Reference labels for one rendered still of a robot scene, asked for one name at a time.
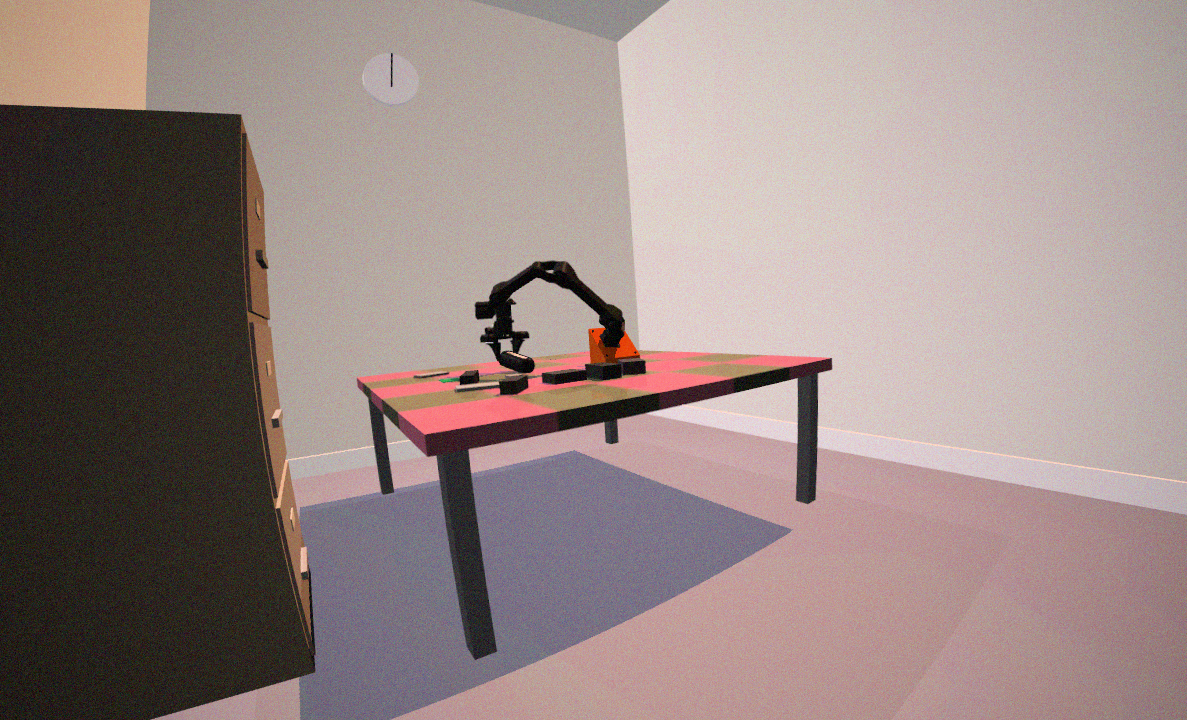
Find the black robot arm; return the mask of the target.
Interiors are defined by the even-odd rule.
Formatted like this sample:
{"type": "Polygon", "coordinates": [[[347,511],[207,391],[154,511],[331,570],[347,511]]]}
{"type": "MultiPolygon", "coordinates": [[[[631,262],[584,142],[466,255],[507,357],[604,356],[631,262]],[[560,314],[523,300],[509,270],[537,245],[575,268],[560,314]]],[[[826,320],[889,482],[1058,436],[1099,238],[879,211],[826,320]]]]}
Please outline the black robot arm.
{"type": "Polygon", "coordinates": [[[496,318],[510,316],[510,305],[516,305],[516,302],[509,299],[509,297],[523,287],[523,283],[529,283],[535,278],[541,278],[542,281],[548,283],[557,283],[561,289],[573,291],[580,300],[599,314],[599,324],[605,325],[605,331],[599,334],[603,345],[605,348],[620,348],[618,342],[626,333],[626,320],[622,318],[622,311],[612,306],[612,304],[607,304],[605,300],[599,299],[597,293],[588,287],[588,283],[580,283],[573,266],[570,266],[566,261],[550,260],[546,263],[533,263],[528,268],[525,268],[523,272],[519,272],[514,278],[510,278],[509,281],[494,283],[491,297],[489,297],[491,300],[475,304],[477,320],[493,319],[493,316],[496,316],[496,318]],[[550,273],[547,270],[553,272],[550,273]]]}

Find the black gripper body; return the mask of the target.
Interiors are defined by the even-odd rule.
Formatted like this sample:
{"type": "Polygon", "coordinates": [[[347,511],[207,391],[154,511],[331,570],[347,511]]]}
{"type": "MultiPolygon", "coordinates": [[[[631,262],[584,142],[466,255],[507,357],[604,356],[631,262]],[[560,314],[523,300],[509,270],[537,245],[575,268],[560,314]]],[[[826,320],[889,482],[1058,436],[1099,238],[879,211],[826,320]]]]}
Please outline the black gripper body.
{"type": "Polygon", "coordinates": [[[496,323],[497,333],[482,334],[482,337],[480,337],[480,342],[496,343],[499,340],[510,340],[510,338],[512,340],[525,340],[525,338],[529,338],[529,333],[526,331],[514,331],[514,327],[512,327],[512,321],[514,321],[512,320],[512,316],[506,316],[506,318],[496,319],[496,321],[494,323],[496,323]]]}

